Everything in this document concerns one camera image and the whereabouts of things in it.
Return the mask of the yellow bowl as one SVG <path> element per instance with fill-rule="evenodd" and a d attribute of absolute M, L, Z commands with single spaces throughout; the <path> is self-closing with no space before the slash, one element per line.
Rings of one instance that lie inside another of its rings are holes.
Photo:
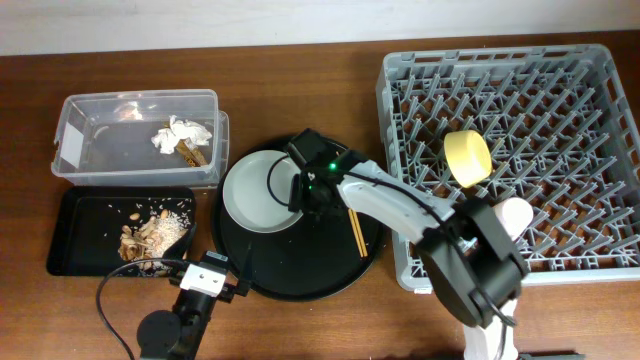
<path fill-rule="evenodd" d="M 463 188 L 483 181 L 492 173 L 488 145 L 474 130 L 448 133 L 444 138 L 444 153 L 452 176 Z"/>

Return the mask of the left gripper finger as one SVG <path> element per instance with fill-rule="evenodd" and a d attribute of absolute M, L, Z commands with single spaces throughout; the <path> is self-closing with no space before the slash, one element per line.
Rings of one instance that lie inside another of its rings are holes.
<path fill-rule="evenodd" d="M 240 277 L 238 279 L 238 292 L 239 293 L 248 293 L 251 289 L 252 284 L 252 256 L 253 256 L 253 248 L 252 244 L 248 245 L 243 269 L 240 272 Z"/>
<path fill-rule="evenodd" d="M 186 229 L 184 234 L 163 253 L 163 258 L 182 259 L 191 247 L 196 230 L 196 224 Z"/>

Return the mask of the grey plate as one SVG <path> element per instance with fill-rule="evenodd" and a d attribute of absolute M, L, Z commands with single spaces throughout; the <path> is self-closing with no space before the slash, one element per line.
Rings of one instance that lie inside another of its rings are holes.
<path fill-rule="evenodd" d="M 227 173 L 223 185 L 223 204 L 227 213 L 241 227 L 256 233 L 275 233 L 298 222 L 302 212 L 290 212 L 276 202 L 268 191 L 287 203 L 291 181 L 300 169 L 284 153 L 261 150 L 241 158 Z"/>

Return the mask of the wooden chopstick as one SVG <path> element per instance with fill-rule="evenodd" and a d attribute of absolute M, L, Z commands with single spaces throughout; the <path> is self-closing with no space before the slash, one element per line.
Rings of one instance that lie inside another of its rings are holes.
<path fill-rule="evenodd" d="M 365 254 L 365 255 L 364 255 L 364 258 L 367 258 L 367 257 L 368 257 L 368 251 L 367 251 L 367 248 L 366 248 L 366 244 L 365 244 L 365 242 L 364 242 L 364 237 L 363 237 L 363 233 L 362 233 L 361 225 L 360 225 L 360 222 L 359 222 L 359 218 L 358 218 L 357 212 L 356 212 L 356 211 L 354 211 L 354 212 L 355 212 L 356 217 L 357 217 L 357 219 L 358 219 L 358 220 L 357 220 L 357 221 L 358 221 L 358 225 L 359 225 L 359 226 L 358 226 L 358 230 L 359 230 L 360 235 L 361 235 L 361 245 L 362 245 L 362 248 L 363 248 L 363 250 L 364 250 L 364 254 Z"/>
<path fill-rule="evenodd" d="M 358 221 L 357 221 L 358 219 L 356 217 L 355 212 L 351 208 L 348 208 L 348 215 L 349 215 L 349 218 L 350 218 L 351 227 L 352 227 L 353 234 L 354 234 L 354 237 L 355 237 L 355 241 L 356 241 L 356 245 L 357 245 L 357 248 L 358 248 L 359 256 L 360 256 L 360 258 L 364 258 L 365 254 L 364 254 L 364 250 L 363 250 L 362 245 L 361 245 L 361 235 L 360 235 L 360 232 L 358 230 L 358 226 L 359 226 L 358 225 Z"/>

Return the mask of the gold brown snack wrapper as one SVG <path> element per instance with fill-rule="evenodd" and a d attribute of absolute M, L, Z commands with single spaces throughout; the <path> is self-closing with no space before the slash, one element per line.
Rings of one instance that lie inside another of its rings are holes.
<path fill-rule="evenodd" d="M 191 167 L 201 167 L 208 164 L 199 147 L 189 138 L 181 139 L 175 149 Z"/>

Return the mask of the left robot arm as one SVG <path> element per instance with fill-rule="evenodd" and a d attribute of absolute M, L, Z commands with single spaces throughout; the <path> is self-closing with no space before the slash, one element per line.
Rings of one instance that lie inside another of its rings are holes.
<path fill-rule="evenodd" d="M 236 283 L 226 280 L 230 272 L 228 257 L 205 252 L 199 261 L 166 259 L 172 267 L 169 280 L 180 288 L 170 310 L 147 315 L 137 329 L 140 357 L 144 360 L 193 359 L 217 303 L 230 303 L 236 296 L 245 297 L 252 284 L 252 250 L 248 249 L 244 269 Z"/>

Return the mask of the white tissue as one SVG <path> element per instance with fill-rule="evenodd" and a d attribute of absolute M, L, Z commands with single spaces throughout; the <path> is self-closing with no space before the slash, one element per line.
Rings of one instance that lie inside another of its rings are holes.
<path fill-rule="evenodd" d="M 160 129 L 151 142 L 162 154 L 173 154 L 180 144 L 188 150 L 208 146 L 212 137 L 213 134 L 203 125 L 190 120 L 178 120 L 176 115 L 171 115 L 169 126 Z"/>

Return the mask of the pink cup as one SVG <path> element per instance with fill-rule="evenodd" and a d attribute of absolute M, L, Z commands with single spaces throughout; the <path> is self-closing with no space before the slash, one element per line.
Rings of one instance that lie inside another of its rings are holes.
<path fill-rule="evenodd" d="M 503 200 L 496 204 L 493 210 L 504 230 L 513 241 L 527 229 L 534 217 L 532 206 L 519 197 Z"/>

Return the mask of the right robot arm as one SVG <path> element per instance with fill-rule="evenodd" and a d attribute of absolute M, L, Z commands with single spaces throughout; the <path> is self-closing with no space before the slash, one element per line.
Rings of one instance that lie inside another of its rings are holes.
<path fill-rule="evenodd" d="M 389 175 L 365 155 L 336 151 L 306 129 L 285 147 L 299 168 L 288 208 L 323 215 L 345 209 L 367 215 L 413 244 L 436 297 L 463 325 L 467 359 L 516 359 L 514 319 L 529 270 L 515 240 L 533 208 L 511 197 L 490 205 L 429 196 Z"/>

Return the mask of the food scraps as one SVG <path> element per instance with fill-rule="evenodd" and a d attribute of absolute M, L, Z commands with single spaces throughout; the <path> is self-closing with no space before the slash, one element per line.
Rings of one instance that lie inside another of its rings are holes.
<path fill-rule="evenodd" d="M 131 197 L 107 199 L 98 206 L 98 259 L 112 270 L 137 264 L 128 272 L 156 277 L 168 267 L 161 258 L 182 258 L 179 242 L 194 225 L 193 197 Z"/>

